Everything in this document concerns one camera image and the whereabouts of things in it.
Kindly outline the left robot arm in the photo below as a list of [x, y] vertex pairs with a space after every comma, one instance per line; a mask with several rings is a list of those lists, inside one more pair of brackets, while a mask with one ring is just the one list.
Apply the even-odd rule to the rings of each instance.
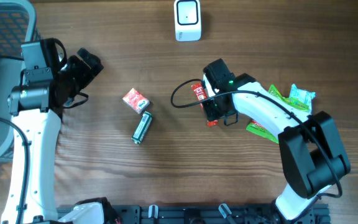
[[60, 56], [54, 38], [21, 45], [24, 69], [8, 98], [14, 129], [9, 196], [1, 223], [55, 221], [54, 166], [63, 110], [76, 107], [75, 96], [103, 70], [101, 59], [84, 48]]

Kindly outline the green gum pack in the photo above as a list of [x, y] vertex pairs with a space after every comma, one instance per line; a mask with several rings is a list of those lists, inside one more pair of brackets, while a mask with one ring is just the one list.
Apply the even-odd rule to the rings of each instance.
[[132, 135], [131, 139], [136, 143], [140, 144], [143, 141], [143, 138], [149, 129], [149, 126], [152, 122], [152, 114], [145, 111], [142, 114], [142, 119], [139, 122], [139, 125], [137, 126], [134, 134]]

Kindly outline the teal tissue pack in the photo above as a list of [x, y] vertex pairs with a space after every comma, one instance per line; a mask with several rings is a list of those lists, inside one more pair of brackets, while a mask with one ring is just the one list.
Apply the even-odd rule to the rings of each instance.
[[316, 93], [308, 90], [299, 89], [295, 84], [291, 86], [290, 98], [295, 98], [298, 101], [308, 106], [307, 112], [312, 113], [312, 101], [316, 97]]

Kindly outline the red tissue pack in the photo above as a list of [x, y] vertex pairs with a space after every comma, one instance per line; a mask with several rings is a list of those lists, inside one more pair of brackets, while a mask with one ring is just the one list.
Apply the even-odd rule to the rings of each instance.
[[122, 99], [138, 114], [141, 114], [150, 104], [150, 101], [134, 88], [132, 88]]

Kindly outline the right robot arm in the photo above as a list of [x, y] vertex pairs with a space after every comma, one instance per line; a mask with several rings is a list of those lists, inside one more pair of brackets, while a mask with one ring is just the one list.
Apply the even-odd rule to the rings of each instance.
[[324, 111], [309, 114], [274, 97], [252, 76], [235, 76], [223, 59], [203, 69], [209, 120], [244, 114], [278, 139], [284, 191], [275, 199], [282, 220], [295, 222], [327, 189], [339, 186], [351, 163], [333, 118]]

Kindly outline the red coffee stick sachet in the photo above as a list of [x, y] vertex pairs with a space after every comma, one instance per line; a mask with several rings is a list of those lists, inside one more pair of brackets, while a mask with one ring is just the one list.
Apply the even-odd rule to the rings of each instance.
[[[207, 94], [205, 93], [201, 82], [198, 82], [198, 83], [192, 85], [191, 88], [199, 101], [207, 99]], [[213, 127], [216, 125], [218, 125], [218, 120], [207, 121], [208, 127]]]

